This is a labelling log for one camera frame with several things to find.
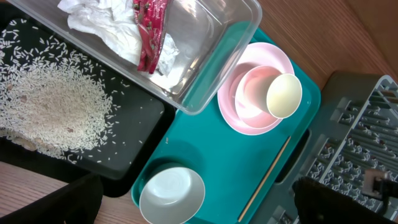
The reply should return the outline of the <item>wooden chopstick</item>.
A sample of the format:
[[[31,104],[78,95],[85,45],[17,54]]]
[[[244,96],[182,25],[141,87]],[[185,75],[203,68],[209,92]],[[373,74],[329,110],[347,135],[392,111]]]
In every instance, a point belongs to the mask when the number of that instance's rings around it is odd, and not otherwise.
[[[260,192],[260,190],[262,189],[263,185],[265,184],[266,180],[268,179],[268,177],[270,176],[271,172],[273,171],[275,165],[277,164],[277,162],[279,161],[281,155],[283,154],[283,152],[285,151],[285,148],[287,147],[288,143],[290,142],[291,137],[289,136],[284,145],[281,147],[280,151],[278,152],[277,156],[275,157],[275,159],[273,160],[271,166],[268,168],[267,172],[265,173],[264,177],[262,178],[262,180],[260,181],[260,183],[258,184],[258,186],[256,187],[255,191],[253,192],[253,194],[251,195],[251,198],[249,199],[248,203],[246,204],[246,206],[244,207],[244,209],[242,210],[241,214],[238,217],[238,223],[240,223],[245,214],[248,212],[248,210],[250,209],[252,203],[255,201],[258,193]]]

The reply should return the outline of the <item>red snack wrapper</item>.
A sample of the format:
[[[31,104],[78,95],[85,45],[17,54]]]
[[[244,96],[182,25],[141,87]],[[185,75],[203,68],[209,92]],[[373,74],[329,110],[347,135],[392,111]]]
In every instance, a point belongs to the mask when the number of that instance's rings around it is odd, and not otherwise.
[[[133,0],[134,18],[142,40],[138,70],[153,74],[165,39],[169,0]]]

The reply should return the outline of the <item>pink plate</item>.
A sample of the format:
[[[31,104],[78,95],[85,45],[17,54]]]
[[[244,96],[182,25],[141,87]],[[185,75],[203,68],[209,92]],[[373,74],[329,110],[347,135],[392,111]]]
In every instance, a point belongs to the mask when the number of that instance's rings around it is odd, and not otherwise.
[[[247,125],[237,115],[234,97],[238,84],[248,71],[261,65],[272,67],[282,73],[294,73],[290,59],[280,48],[269,43],[256,42],[246,47],[231,75],[218,90],[218,105],[224,120],[235,131],[249,136],[269,132],[282,121],[280,118],[262,112],[252,119],[259,121],[260,124],[259,128],[254,128]]]

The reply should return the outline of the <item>black plastic tray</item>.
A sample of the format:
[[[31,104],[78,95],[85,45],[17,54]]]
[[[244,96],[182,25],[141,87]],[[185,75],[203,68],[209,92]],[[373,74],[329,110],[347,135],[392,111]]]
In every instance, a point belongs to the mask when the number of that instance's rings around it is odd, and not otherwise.
[[[59,37],[11,4],[1,4],[1,31],[13,19],[26,19]],[[129,191],[150,154],[171,125],[174,108],[96,59],[89,58],[100,63],[106,70],[106,89],[117,91],[114,102],[121,108],[116,112],[116,144],[106,147],[96,159],[84,157],[71,163],[29,151],[1,137],[1,161],[65,182],[73,182],[89,173],[98,174],[103,183],[104,194],[120,197]]]

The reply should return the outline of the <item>grey bowl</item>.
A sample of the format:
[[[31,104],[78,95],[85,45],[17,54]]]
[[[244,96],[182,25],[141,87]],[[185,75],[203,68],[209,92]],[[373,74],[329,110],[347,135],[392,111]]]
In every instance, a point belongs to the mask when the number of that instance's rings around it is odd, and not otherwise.
[[[199,211],[205,200],[202,177],[182,166],[158,169],[149,179],[139,197],[139,209],[151,224],[181,224]]]

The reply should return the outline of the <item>clear plastic bin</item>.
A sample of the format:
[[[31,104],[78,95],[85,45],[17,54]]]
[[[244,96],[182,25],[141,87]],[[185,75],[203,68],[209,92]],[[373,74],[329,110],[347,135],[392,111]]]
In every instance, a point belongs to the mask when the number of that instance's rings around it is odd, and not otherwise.
[[[98,37],[68,28],[58,1],[11,2],[65,40],[186,114],[203,111],[231,74],[262,19],[256,0],[173,1],[166,31],[180,53],[168,75],[138,72]]]

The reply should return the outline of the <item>teal serving tray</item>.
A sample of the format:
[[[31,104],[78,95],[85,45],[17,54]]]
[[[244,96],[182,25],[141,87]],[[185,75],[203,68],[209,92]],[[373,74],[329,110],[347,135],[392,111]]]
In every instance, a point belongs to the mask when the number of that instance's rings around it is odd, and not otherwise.
[[[205,199],[190,223],[238,223],[238,217],[267,170],[273,171],[245,214],[249,223],[272,187],[287,159],[315,117],[321,102],[318,86],[297,65],[294,72],[303,86],[298,110],[269,132],[247,136],[233,130],[221,115],[216,98],[198,115],[177,111],[169,130],[131,188],[135,204],[148,176],[174,162],[193,169],[205,183]]]

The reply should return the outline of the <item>pink small bowl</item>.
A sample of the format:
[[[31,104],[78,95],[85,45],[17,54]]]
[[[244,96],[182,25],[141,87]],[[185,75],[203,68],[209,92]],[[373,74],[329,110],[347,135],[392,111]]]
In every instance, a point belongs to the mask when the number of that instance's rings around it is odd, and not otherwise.
[[[271,115],[268,110],[262,110],[250,101],[250,96],[246,96],[250,91],[246,91],[246,85],[257,78],[274,78],[280,72],[269,66],[258,66],[247,72],[240,74],[240,80],[235,93],[235,110],[238,118],[252,129],[271,130],[277,126],[282,119]]]

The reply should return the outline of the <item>pile of rice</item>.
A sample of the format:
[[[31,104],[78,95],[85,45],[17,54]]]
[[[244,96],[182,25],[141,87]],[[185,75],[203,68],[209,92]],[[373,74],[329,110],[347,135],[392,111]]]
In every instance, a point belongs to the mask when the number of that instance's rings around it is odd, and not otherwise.
[[[76,163],[116,144],[120,106],[106,70],[26,19],[1,31],[1,137]]]

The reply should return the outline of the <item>white napkin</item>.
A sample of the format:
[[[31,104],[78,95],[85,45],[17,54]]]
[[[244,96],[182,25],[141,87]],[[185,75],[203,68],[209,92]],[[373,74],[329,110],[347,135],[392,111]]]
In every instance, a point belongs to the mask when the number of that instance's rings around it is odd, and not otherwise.
[[[57,7],[68,13],[69,28],[98,36],[123,59],[139,64],[142,40],[134,18],[133,0],[61,0]],[[155,70],[167,75],[179,50],[165,31],[164,44]]]

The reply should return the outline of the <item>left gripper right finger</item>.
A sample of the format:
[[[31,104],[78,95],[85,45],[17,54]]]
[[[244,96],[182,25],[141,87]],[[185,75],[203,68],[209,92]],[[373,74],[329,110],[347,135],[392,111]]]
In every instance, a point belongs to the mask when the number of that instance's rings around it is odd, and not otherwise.
[[[292,189],[301,224],[395,224],[309,177],[296,180]]]

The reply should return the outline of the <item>grey dishwasher rack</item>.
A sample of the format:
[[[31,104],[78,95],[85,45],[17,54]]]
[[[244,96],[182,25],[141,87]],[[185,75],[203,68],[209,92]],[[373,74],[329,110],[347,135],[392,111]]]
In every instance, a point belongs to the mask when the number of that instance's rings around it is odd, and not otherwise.
[[[303,176],[376,212],[382,203],[361,193],[367,169],[397,180],[397,83],[389,75],[335,72],[318,113],[250,222],[298,223],[292,184]]]

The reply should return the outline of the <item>cream paper cup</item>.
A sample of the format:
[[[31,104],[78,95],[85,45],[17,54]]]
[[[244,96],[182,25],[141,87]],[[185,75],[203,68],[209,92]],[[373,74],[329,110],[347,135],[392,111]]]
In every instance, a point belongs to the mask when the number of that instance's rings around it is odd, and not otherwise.
[[[276,118],[285,119],[292,116],[302,100],[302,85],[293,74],[284,73],[277,76],[267,91],[267,110]]]

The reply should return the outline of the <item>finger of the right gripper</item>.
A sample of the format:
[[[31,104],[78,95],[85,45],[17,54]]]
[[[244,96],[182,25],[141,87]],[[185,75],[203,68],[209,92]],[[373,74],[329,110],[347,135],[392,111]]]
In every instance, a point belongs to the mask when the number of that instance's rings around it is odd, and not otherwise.
[[[387,172],[365,170],[362,194],[375,199],[397,198],[397,182],[390,180]]]

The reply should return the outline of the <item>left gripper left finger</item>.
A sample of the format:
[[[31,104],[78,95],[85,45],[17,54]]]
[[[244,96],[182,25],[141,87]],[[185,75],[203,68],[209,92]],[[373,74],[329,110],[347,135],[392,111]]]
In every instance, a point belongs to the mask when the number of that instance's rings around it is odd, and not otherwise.
[[[1,223],[87,223],[95,221],[103,198],[101,178],[88,174],[1,217]]]

